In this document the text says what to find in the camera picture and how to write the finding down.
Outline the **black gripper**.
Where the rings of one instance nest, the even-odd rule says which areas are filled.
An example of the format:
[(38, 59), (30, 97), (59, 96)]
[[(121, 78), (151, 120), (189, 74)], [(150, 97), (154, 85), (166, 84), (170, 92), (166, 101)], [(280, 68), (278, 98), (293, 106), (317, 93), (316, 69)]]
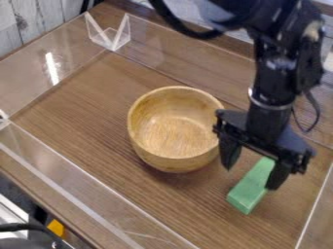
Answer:
[(276, 191), (292, 173), (307, 173), (315, 150), (289, 125), (278, 134), (265, 130), (262, 124), (256, 125), (257, 131), (250, 130), (248, 116), (249, 114), (241, 111), (216, 111), (214, 133), (218, 138), (221, 163), (230, 170), (244, 147), (273, 159), (276, 164), (265, 187)]

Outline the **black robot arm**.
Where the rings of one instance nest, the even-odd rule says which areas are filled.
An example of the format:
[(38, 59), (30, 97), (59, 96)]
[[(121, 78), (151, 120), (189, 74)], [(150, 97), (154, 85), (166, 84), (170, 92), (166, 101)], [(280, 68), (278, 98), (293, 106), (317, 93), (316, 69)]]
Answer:
[(246, 112), (218, 111), (214, 132), (221, 161), (232, 168), (249, 148), (274, 159), (265, 187), (308, 170), (313, 149), (291, 127), (299, 95), (312, 97), (321, 81), (324, 19), (311, 0), (202, 0), (200, 13), (213, 35), (245, 29), (254, 40), (257, 75)]

